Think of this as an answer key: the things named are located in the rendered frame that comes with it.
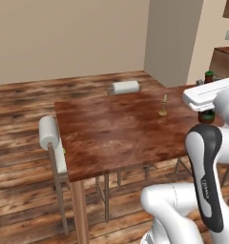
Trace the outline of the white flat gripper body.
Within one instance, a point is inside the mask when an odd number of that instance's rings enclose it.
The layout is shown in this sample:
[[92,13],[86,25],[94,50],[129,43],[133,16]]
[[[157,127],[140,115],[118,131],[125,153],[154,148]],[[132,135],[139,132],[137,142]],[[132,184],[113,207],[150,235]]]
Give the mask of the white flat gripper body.
[[218,81],[186,89],[182,99],[195,112],[212,110],[214,99],[225,89],[229,89],[229,77]]

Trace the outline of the dark beer bottle green label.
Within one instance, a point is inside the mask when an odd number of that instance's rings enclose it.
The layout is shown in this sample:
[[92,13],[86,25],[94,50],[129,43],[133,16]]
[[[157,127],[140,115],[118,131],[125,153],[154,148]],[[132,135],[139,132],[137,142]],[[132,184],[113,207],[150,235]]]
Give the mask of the dark beer bottle green label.
[[[211,83],[214,81],[214,73],[212,71],[207,71],[204,76],[204,84]],[[208,110],[205,112],[198,113],[198,121],[200,123],[212,124],[215,120],[215,112],[213,110]]]

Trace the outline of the wooden base cabinet run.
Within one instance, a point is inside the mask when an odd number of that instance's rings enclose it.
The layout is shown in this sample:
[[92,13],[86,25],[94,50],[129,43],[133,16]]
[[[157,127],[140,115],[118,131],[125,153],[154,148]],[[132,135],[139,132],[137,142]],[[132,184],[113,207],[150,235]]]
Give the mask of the wooden base cabinet run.
[[210,63],[210,71],[218,78],[229,77],[229,48],[215,48]]

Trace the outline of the candle on brass holder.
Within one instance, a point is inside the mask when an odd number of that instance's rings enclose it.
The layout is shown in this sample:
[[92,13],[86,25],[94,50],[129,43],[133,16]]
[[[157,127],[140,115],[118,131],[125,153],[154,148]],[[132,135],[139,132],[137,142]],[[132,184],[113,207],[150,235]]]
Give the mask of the candle on brass holder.
[[164,97],[162,99],[162,109],[159,111],[159,115],[161,116],[165,116],[167,115],[167,112],[165,111],[165,107],[166,107],[166,103],[167,103],[167,97],[168,97],[168,94],[164,94]]

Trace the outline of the wooden dining table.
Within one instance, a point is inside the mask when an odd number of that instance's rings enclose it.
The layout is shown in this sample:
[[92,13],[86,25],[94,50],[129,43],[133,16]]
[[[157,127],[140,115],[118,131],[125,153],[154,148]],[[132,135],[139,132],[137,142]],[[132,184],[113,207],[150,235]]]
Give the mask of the wooden dining table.
[[[56,102],[66,151],[78,244],[89,244],[84,181],[186,154],[186,133],[198,114],[182,101],[184,87]],[[164,94],[168,94],[165,111]]]

